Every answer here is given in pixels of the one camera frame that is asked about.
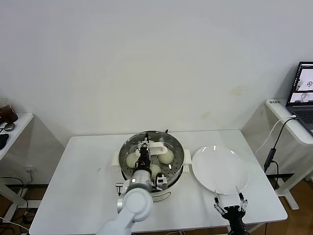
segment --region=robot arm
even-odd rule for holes
[[[146,135],[140,147],[140,157],[135,164],[132,179],[126,180],[123,184],[116,184],[119,195],[117,218],[107,221],[96,235],[131,235],[134,223],[143,221],[150,215],[153,204],[150,192],[167,188],[164,175],[160,175],[160,178],[156,177],[154,183],[151,181],[151,156],[148,143],[149,137]],[[240,206],[224,209],[220,206],[217,194],[215,194],[214,208],[229,221],[232,230],[229,235],[249,235],[242,222],[246,214],[247,200],[244,199],[242,193],[238,192],[238,194],[241,200]]]
[[[145,220],[152,207],[152,197],[143,188],[134,188],[124,196],[123,208],[116,219],[109,220],[97,235],[130,235],[135,222]]]
[[[245,224],[242,221],[242,218],[246,214],[246,206],[248,204],[248,200],[244,198],[241,192],[238,191],[238,194],[241,201],[240,205],[222,208],[219,203],[217,193],[215,192],[214,208],[221,214],[224,219],[227,219],[229,221],[231,231],[228,235],[249,235],[249,233],[246,231]]]
[[[140,146],[140,157],[135,163],[133,177],[116,184],[119,199],[116,219],[107,221],[96,235],[130,235],[135,222],[145,220],[153,204],[150,192],[157,188],[151,181],[149,137],[146,134]]]

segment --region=white desk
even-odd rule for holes
[[[287,213],[239,130],[171,133],[193,155],[216,144],[238,153],[250,170],[243,194],[249,203],[246,224],[280,221]],[[103,223],[117,216],[115,183],[123,182],[111,166],[114,152],[132,135],[72,137],[54,172],[31,225],[31,235],[95,234]],[[214,193],[184,172],[172,195],[154,203],[150,217],[136,223],[133,232],[187,230],[227,226],[214,209]],[[223,206],[238,205],[238,195],[221,195]]]
[[[4,155],[8,152],[12,144],[16,141],[16,139],[20,136],[25,127],[29,124],[29,122],[33,119],[32,113],[17,113],[19,119],[15,122],[15,129],[11,132],[6,132],[3,130],[0,134],[9,134],[9,139],[6,142],[6,145],[3,149],[0,150],[0,160],[4,157]],[[0,125],[0,128],[3,128],[6,123]]]
[[[266,105],[269,109],[277,116],[278,119],[291,116],[291,113],[286,109],[287,99],[268,99],[266,101]],[[291,120],[286,124],[287,130],[290,131],[292,136],[303,145],[311,145],[313,146],[313,137],[308,133],[308,131],[297,121]],[[286,161],[284,165],[281,165],[281,169],[290,164],[290,161]],[[293,210],[299,209],[295,199],[290,193],[290,189],[292,189],[297,183],[299,183],[303,178],[305,178],[309,173],[313,171],[313,165],[311,164],[303,164],[300,165],[294,175],[290,177],[286,182],[282,179],[278,180],[279,188],[276,190],[278,196],[283,196],[286,198],[289,206]]]
[[[9,139],[6,142],[6,145],[3,149],[0,150],[0,160],[4,157],[4,155],[8,152],[8,150],[11,148],[11,146],[14,144],[16,139],[20,136],[22,131],[25,129],[25,127],[29,124],[29,122],[33,119],[32,113],[17,113],[19,119],[15,122],[15,129],[11,132],[2,131],[1,134],[8,133]],[[6,123],[3,123],[0,125],[0,128],[3,128],[6,125]],[[5,214],[6,220],[11,220],[14,212],[17,207],[24,208],[26,207],[26,201],[20,197],[20,193],[22,193],[22,196],[25,195],[27,192],[27,189],[25,188],[23,192],[19,192],[16,194],[11,189],[9,189],[5,184],[0,182],[0,194],[3,195],[5,198],[9,199],[13,204],[10,206],[9,210]],[[29,208],[37,208],[40,201],[29,201],[28,207]]]

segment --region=table leg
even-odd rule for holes
[[[24,197],[26,192],[27,192],[26,188],[24,188],[23,190],[20,189],[18,195],[21,195],[22,197]],[[8,221],[12,220],[14,213],[19,206],[21,205],[19,205],[18,203],[12,203],[12,205],[9,207],[7,213],[4,216],[4,220],[3,220],[4,223],[8,223]]]
[[[9,199],[11,202],[18,205],[24,205],[26,202],[23,198],[21,198],[18,194],[13,192],[11,189],[5,186],[5,184],[1,182],[0,182],[0,194],[5,198]]]
[[[276,190],[277,196],[284,196],[292,210],[297,210],[299,207],[289,190],[313,171],[313,165],[306,165],[297,169],[293,176],[291,176],[286,182],[282,179],[278,180],[279,188]]]
[[[8,221],[11,221],[14,213],[17,208],[38,208],[40,205],[41,200],[28,200],[26,202],[25,199],[22,197],[25,196],[27,192],[27,188],[24,188],[23,190],[20,189],[19,193],[13,192],[11,189],[9,189],[5,184],[0,182],[0,194],[4,196],[5,198],[9,199],[12,203],[12,205],[9,207],[7,213],[3,217],[3,223],[8,223]]]
[[[260,228],[262,225],[264,225],[265,223],[259,223],[259,224],[250,224],[247,225],[247,231],[249,233],[252,233],[254,230]]]
[[[310,181],[311,180],[313,182],[313,171],[310,174],[308,174],[304,179],[306,181]]]
[[[282,186],[284,184],[284,181],[282,179],[278,179],[277,183],[279,186]],[[276,194],[278,197],[285,197],[286,201],[288,202],[288,204],[292,210],[298,210],[299,209],[297,202],[295,201],[295,199],[293,198],[293,196],[289,190],[286,190],[283,192],[277,192],[277,190],[276,190]]]

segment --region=white cable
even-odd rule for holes
[[[170,233],[168,233],[168,234],[174,234],[174,233],[183,232],[183,233],[186,235],[185,231],[194,231],[194,230],[196,230],[196,229],[180,230],[180,231],[176,231],[176,232],[170,232]]]
[[[283,117],[283,118],[279,119],[279,120],[275,123],[275,125],[274,125],[273,128],[271,129],[271,131],[270,131],[268,137],[266,138],[266,140],[265,140],[265,141],[263,142],[263,144],[255,151],[255,156],[258,154],[259,150],[264,146],[264,144],[269,140],[270,135],[272,134],[272,132],[273,132],[273,130],[275,129],[276,125],[277,125],[281,120],[283,120],[283,119],[285,119],[285,118],[292,118],[292,117],[295,118],[295,117],[297,117],[297,116],[296,116],[296,115],[292,115],[292,116],[288,116],[288,117]]]
[[[176,232],[170,232],[170,233],[168,233],[168,234],[175,234],[175,233],[179,233],[179,231],[176,231]]]
[[[15,225],[17,225],[17,226],[20,226],[21,228],[26,229],[27,231],[29,231],[29,229],[27,229],[27,228],[23,227],[22,225],[19,225],[19,224],[13,223],[13,222],[11,222],[11,221],[9,221],[9,220],[6,220],[6,219],[4,219],[4,218],[2,218],[2,217],[0,217],[0,219],[2,219],[2,220],[4,220],[4,221],[7,221],[7,222],[9,222],[10,224],[15,224]]]

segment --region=round plate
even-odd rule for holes
[[[208,190],[219,194],[242,191],[249,181],[245,162],[228,148],[206,146],[199,149],[192,159],[192,170],[197,180]]]

